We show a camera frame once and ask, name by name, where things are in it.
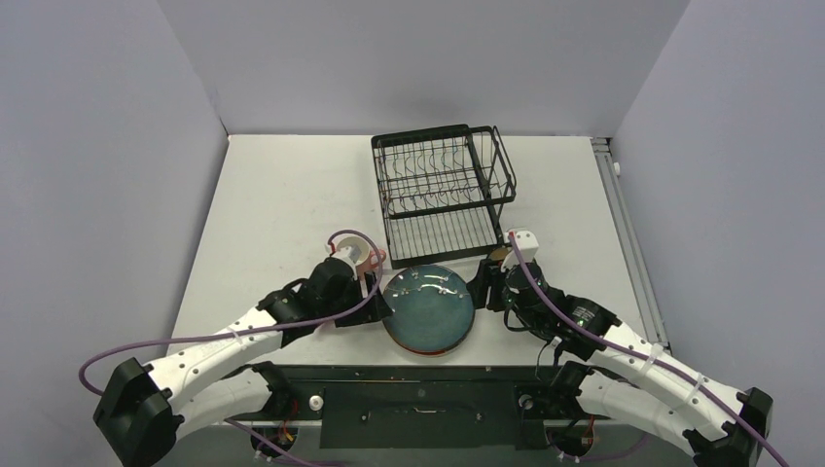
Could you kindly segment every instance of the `screw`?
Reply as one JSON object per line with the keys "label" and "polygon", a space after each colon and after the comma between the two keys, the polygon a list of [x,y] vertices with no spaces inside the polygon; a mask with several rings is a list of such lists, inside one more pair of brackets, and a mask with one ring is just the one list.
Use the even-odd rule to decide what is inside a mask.
{"label": "screw", "polygon": [[314,395],[309,398],[309,408],[315,412],[320,411],[324,408],[324,398],[318,395]]}

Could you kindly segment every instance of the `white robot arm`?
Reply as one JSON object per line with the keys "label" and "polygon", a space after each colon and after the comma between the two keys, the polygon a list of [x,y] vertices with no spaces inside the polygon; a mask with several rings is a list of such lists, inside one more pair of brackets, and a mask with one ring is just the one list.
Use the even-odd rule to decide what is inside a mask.
{"label": "white robot arm", "polygon": [[535,234],[517,230],[508,235],[513,251],[500,264],[503,293],[490,294],[491,301],[500,299],[505,312],[521,321],[521,330],[635,386],[571,361],[551,384],[560,397],[577,403],[582,413],[610,416],[666,439],[692,455],[697,465],[756,464],[760,441],[770,431],[768,394],[758,388],[742,392],[706,377],[601,305],[549,286],[533,260]]}
{"label": "white robot arm", "polygon": [[[347,244],[308,279],[271,292],[212,337],[194,338],[199,343],[144,365],[134,358],[119,365],[93,418],[124,466],[153,465],[180,438],[227,417],[282,412],[287,382],[272,363],[247,362],[311,334],[326,320],[341,327],[389,315],[380,294],[363,297],[356,267],[369,256],[365,244]],[[377,291],[377,277],[365,278],[368,289]]]}

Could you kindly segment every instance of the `black wire dish rack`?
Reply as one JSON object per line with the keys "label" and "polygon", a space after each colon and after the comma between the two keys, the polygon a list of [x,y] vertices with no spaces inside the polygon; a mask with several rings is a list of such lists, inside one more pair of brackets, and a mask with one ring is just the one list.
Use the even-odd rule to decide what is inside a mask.
{"label": "black wire dish rack", "polygon": [[516,175],[498,128],[466,125],[373,137],[378,195],[393,269],[489,253]]}

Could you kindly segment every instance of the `gray wall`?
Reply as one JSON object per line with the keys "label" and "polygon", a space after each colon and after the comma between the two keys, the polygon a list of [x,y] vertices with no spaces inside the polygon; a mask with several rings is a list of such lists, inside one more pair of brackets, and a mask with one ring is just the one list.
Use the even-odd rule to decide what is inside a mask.
{"label": "gray wall", "polygon": [[676,355],[772,394],[794,466],[825,433],[823,23],[821,1],[692,1],[613,144]]}
{"label": "gray wall", "polygon": [[116,465],[77,369],[170,332],[225,145],[154,0],[0,4],[0,465]]}
{"label": "gray wall", "polygon": [[688,0],[160,0],[230,133],[612,135]]}

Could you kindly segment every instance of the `table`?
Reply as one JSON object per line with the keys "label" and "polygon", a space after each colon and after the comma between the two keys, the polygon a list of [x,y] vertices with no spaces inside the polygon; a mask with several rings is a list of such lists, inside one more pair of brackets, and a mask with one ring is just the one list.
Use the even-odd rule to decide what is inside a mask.
{"label": "table", "polygon": [[[551,285],[600,303],[658,341],[650,323],[661,320],[652,316],[658,314],[654,308],[640,311],[652,297],[631,283],[639,273],[624,253],[626,220],[608,197],[605,168],[598,165],[590,139],[505,135],[504,142],[519,184],[516,200],[504,206],[502,228],[525,227],[538,236],[542,246],[536,258]],[[347,228],[368,234],[379,246],[385,243],[370,136],[231,136],[172,336],[220,330],[268,292],[307,276],[325,258],[329,234]],[[470,280],[478,260],[445,266]],[[394,272],[384,272],[384,284]],[[375,323],[343,329],[327,324],[262,360],[321,366],[535,365],[542,344],[528,333],[507,331],[501,313],[479,310],[465,342],[441,357],[407,352]]]}

